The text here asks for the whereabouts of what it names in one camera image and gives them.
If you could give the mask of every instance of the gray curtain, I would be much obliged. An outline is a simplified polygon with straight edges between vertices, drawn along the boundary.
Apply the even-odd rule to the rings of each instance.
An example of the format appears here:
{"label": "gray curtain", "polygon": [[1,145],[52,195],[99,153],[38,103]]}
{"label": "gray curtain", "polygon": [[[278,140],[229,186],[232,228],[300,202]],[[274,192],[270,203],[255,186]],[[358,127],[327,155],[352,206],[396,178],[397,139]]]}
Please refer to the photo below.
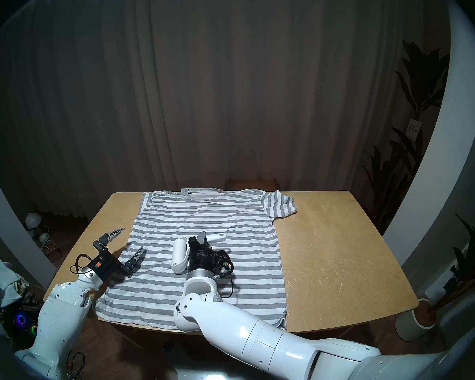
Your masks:
{"label": "gray curtain", "polygon": [[32,0],[0,29],[0,123],[42,211],[113,192],[366,185],[410,109],[424,0]]}

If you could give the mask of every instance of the floor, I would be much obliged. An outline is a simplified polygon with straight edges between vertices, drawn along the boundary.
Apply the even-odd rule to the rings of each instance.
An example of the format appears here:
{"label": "floor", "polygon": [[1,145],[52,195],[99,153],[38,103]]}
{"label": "floor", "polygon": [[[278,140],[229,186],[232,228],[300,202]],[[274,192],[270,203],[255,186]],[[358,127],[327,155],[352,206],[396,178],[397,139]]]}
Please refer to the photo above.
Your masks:
{"label": "floor", "polygon": [[[59,268],[88,225],[88,220],[53,214],[43,214],[42,217],[42,223],[49,226],[51,238],[61,250],[59,259],[57,259],[59,253],[49,255],[49,258],[53,259],[53,264]],[[383,354],[426,354],[445,349],[442,334],[436,327],[412,342],[401,340],[394,329],[395,318],[396,316],[391,316],[353,327],[307,333],[302,336],[309,339],[340,337],[377,347]],[[234,360],[212,347],[202,336],[171,335],[111,325],[97,320],[95,315],[90,315],[86,320],[72,351],[81,351],[85,355],[86,380],[100,378],[174,380],[178,376],[164,351],[164,348],[169,350],[173,346],[181,347],[193,361],[200,362],[201,365],[205,365],[204,362],[208,361],[234,364]],[[78,362],[79,357],[76,357],[75,367],[79,365]]]}

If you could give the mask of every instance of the wooden table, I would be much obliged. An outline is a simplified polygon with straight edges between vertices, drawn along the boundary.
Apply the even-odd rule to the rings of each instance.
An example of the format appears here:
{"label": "wooden table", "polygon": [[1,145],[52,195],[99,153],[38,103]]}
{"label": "wooden table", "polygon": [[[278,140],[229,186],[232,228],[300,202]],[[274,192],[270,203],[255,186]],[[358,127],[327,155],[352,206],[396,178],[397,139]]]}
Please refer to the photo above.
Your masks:
{"label": "wooden table", "polygon": [[[296,214],[275,220],[287,295],[287,331],[364,323],[417,306],[398,262],[350,192],[284,194],[292,196],[297,206]],[[139,212],[141,196],[114,193],[107,200],[56,273],[45,300],[55,284],[76,279],[69,267],[79,254],[97,255],[93,241],[125,227],[109,244],[109,250],[120,255]]]}

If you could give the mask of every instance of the striped t-shirt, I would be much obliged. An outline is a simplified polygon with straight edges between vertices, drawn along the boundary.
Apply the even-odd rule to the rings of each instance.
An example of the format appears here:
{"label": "striped t-shirt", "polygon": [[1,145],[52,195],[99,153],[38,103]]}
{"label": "striped t-shirt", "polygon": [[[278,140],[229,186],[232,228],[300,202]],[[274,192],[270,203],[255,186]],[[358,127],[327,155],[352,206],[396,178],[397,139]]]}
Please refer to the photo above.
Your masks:
{"label": "striped t-shirt", "polygon": [[[173,243],[205,231],[227,235],[212,246],[227,251],[235,266],[234,293],[224,301],[277,324],[284,319],[287,300],[273,220],[295,212],[293,199],[279,191],[184,188],[145,193],[120,261],[126,262],[141,246],[146,246],[144,258],[130,278],[113,275],[95,306],[97,315],[120,323],[176,329],[173,309],[187,271],[176,275],[171,270]],[[217,286],[220,295],[230,294],[229,277],[217,279]]]}

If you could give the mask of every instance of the plant pot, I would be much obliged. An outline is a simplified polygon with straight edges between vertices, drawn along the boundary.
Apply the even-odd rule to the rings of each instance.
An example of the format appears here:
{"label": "plant pot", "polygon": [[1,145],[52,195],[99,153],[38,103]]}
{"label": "plant pot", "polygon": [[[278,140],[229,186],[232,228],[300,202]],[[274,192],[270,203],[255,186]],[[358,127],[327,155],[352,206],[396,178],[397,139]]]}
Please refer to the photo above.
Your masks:
{"label": "plant pot", "polygon": [[[421,303],[424,301],[429,304],[429,300],[426,298],[419,298],[418,301],[419,306],[421,306]],[[433,321],[433,324],[429,326],[420,324],[417,318],[415,317],[415,309],[412,309],[411,311],[401,313],[396,318],[396,332],[401,339],[409,342],[411,340],[417,339],[419,336],[428,332],[435,326],[435,324],[436,318]]]}

